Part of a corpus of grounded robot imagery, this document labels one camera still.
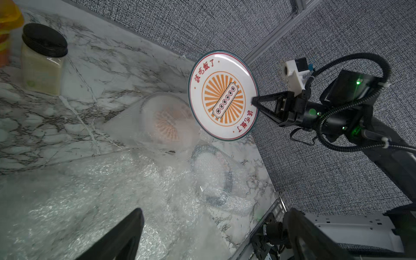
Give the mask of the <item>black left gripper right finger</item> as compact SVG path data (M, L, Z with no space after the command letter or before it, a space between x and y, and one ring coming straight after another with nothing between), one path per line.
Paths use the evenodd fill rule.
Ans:
M292 208L283 218L295 260L352 260L353 257Z

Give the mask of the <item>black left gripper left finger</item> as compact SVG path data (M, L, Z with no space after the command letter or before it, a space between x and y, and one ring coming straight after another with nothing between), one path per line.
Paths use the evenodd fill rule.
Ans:
M144 228L144 215L140 208L112 228L77 260L134 260Z

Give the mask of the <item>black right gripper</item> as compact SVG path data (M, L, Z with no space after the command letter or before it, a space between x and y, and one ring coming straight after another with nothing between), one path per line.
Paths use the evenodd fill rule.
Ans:
M275 94L255 96L251 104L255 106L279 127L301 126L311 128L322 115L322 105L309 101L310 91L302 91L295 96L294 92L286 91ZM276 101L276 110L261 105L262 102Z

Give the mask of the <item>orange sunburst dinner plate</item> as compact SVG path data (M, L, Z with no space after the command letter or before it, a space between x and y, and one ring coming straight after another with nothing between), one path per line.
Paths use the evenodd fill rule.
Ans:
M188 80L188 100L196 121L222 141L239 140L251 131L258 116L252 99L258 95L248 65L223 50L204 54Z

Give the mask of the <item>clear bubble wrap sheet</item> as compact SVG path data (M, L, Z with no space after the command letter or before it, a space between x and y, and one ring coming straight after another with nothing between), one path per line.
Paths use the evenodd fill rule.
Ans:
M188 105L185 94L168 94ZM275 201L252 137L223 142L198 125L193 148L163 149L142 126L150 95L114 95L108 104L42 94L1 99L1 259L76 259L136 208L145 219L140 260L236 252ZM191 156L200 144L231 165L233 189L219 208L198 191Z

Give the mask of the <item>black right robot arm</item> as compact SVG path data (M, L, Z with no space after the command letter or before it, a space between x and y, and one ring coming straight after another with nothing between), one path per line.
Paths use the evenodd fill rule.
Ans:
M375 77L341 70L322 92L318 103L311 102L312 83L326 70L352 60L375 62L382 71ZM338 58L308 78L291 83L288 91L256 96L251 103L279 127L314 131L316 140L330 150L362 152L411 200L416 199L416 149L374 115L374 104L389 87L391 66L377 54L356 53Z

